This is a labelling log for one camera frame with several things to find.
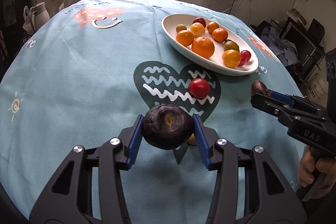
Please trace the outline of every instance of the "mandarin orange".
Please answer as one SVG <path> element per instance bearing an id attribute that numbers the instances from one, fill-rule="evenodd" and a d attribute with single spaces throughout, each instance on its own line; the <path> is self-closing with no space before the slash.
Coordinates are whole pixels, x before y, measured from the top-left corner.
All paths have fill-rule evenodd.
<path id="1" fill-rule="evenodd" d="M 183 30 L 177 33 L 176 41 L 185 47 L 188 47 L 194 41 L 194 35 L 191 31 Z"/>
<path id="2" fill-rule="evenodd" d="M 212 32 L 212 37 L 217 42 L 224 42 L 229 37 L 227 30 L 217 28 Z"/>
<path id="3" fill-rule="evenodd" d="M 207 29 L 208 29 L 208 32 L 209 34 L 212 34 L 212 32 L 215 30 L 215 29 L 218 29 L 219 28 L 219 25 L 217 22 L 210 22 L 207 26 Z"/>
<path id="4" fill-rule="evenodd" d="M 215 45 L 209 38 L 197 37 L 191 45 L 191 50 L 196 54 L 208 59 L 215 52 Z"/>

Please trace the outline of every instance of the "orange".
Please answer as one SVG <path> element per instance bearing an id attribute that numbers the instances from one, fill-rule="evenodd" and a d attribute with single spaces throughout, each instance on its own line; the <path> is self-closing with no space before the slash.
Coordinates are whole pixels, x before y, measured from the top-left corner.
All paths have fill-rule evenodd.
<path id="1" fill-rule="evenodd" d="M 212 32 L 215 30 L 215 29 L 218 29 L 219 28 L 219 25 L 217 22 L 210 22 L 207 26 L 207 29 L 208 29 L 208 32 L 209 34 L 212 34 Z"/>
<path id="2" fill-rule="evenodd" d="M 228 50 L 223 52 L 222 59 L 224 62 L 224 65 L 226 65 L 228 68 L 235 68 L 238 67 L 240 63 L 240 53 L 235 50 Z"/>
<path id="3" fill-rule="evenodd" d="M 195 38 L 191 50 L 204 58 L 210 58 L 215 52 L 215 45 L 206 37 Z"/>
<path id="4" fill-rule="evenodd" d="M 183 30 L 177 33 L 176 41 L 187 47 L 194 41 L 194 35 L 191 31 Z"/>
<path id="5" fill-rule="evenodd" d="M 227 33 L 227 30 L 218 28 L 212 32 L 212 37 L 217 42 L 224 42 L 229 37 L 229 34 Z"/>

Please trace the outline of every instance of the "white zigzag line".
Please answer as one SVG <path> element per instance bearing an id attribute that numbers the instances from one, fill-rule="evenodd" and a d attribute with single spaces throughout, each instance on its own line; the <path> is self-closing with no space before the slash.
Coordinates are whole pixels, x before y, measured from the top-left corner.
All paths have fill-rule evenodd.
<path id="1" fill-rule="evenodd" d="M 198 70 L 195 70 L 195 73 L 193 73 L 191 70 L 188 70 L 188 72 L 190 73 L 192 78 L 196 78 L 197 75 L 199 75 L 203 79 L 204 79 L 205 76 L 208 76 L 211 79 L 210 74 L 208 72 L 206 72 L 205 70 L 203 70 L 203 73 L 200 73 Z"/>
<path id="2" fill-rule="evenodd" d="M 187 112 L 190 116 L 194 115 L 194 114 L 198 114 L 200 116 L 202 116 L 202 114 L 204 113 L 204 110 L 201 110 L 200 112 L 198 112 L 196 109 L 192 108 L 189 112 L 183 107 L 180 106 L 180 108 L 182 108 L 185 112 Z"/>
<path id="3" fill-rule="evenodd" d="M 143 72 L 147 72 L 147 71 L 149 71 L 150 73 L 154 73 L 154 72 L 157 71 L 157 72 L 161 73 L 163 70 L 164 70 L 165 72 L 167 72 L 167 73 L 170 73 L 170 71 L 169 71 L 166 67 L 159 68 L 159 67 L 157 67 L 157 66 L 154 66 L 154 68 L 147 67 L 147 68 L 144 69 Z"/>
<path id="4" fill-rule="evenodd" d="M 215 100 L 215 97 L 213 97 L 213 96 L 211 98 L 209 96 L 207 96 L 203 99 L 196 99 L 196 98 L 191 97 L 189 92 L 186 92 L 185 94 L 182 94 L 178 90 L 175 90 L 174 94 L 171 94 L 168 90 L 164 90 L 163 93 L 161 93 L 157 88 L 152 89 L 147 84 L 143 84 L 142 86 L 146 90 L 148 90 L 150 92 L 150 94 L 152 94 L 153 96 L 157 95 L 160 99 L 168 96 L 171 102 L 175 101 L 178 97 L 180 97 L 183 101 L 185 101 L 186 99 L 189 99 L 189 101 L 192 105 L 194 103 L 196 103 L 196 101 L 198 101 L 201 105 L 204 105 L 206 100 L 208 100 L 210 102 L 210 104 L 212 104 Z"/>
<path id="5" fill-rule="evenodd" d="M 166 86 L 169 86 L 172 82 L 174 82 L 174 84 L 179 87 L 181 84 L 187 89 L 191 80 L 188 79 L 187 82 L 184 82 L 182 79 L 179 79 L 178 81 L 173 77 L 173 76 L 169 76 L 168 81 L 162 76 L 160 75 L 158 79 L 156 79 L 154 76 L 151 76 L 149 78 L 147 78 L 145 75 L 142 76 L 142 78 L 145 80 L 146 84 L 150 84 L 151 82 L 154 81 L 155 85 L 159 85 L 162 82 L 164 82 L 166 84 Z M 213 83 L 209 82 L 209 85 L 212 86 L 213 88 L 216 87 L 216 82 L 214 81 Z"/>

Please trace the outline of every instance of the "white vase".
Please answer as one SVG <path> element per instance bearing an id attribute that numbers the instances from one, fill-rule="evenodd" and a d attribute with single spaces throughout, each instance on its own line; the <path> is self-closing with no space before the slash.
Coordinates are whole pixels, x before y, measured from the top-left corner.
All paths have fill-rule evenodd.
<path id="1" fill-rule="evenodd" d="M 30 24 L 33 31 L 36 32 L 50 19 L 49 13 L 45 8 L 45 3 L 40 2 L 36 6 L 30 8 Z"/>

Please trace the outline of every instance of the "table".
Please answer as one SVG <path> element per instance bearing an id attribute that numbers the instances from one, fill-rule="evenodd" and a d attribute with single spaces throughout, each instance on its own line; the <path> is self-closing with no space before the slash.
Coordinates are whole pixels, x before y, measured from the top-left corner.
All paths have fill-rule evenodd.
<path id="1" fill-rule="evenodd" d="M 226 76 L 186 59 L 161 28 L 161 20 L 173 13 L 201 16 L 237 33 L 255 51 L 258 71 Z M 0 182 L 28 217 L 75 145 L 100 146 L 131 126 L 138 114 L 169 100 L 150 94 L 144 84 L 185 93 L 184 84 L 195 77 L 212 83 L 214 101 L 192 105 L 177 98 L 171 103 L 200 114 L 207 127 L 238 147 L 263 145 L 294 186 L 303 144 L 288 137 L 275 117 L 252 108 L 250 87 L 260 79 L 272 90 L 301 95 L 295 82 L 241 20 L 175 0 L 81 0 L 34 34 L 0 84 Z M 135 165 L 121 177 L 132 223 L 205 223 L 216 172 L 205 169 L 195 146 L 178 165 L 171 150 L 143 140 Z M 95 170 L 95 217 L 97 179 Z M 243 183 L 240 170 L 238 216 L 243 214 Z"/>

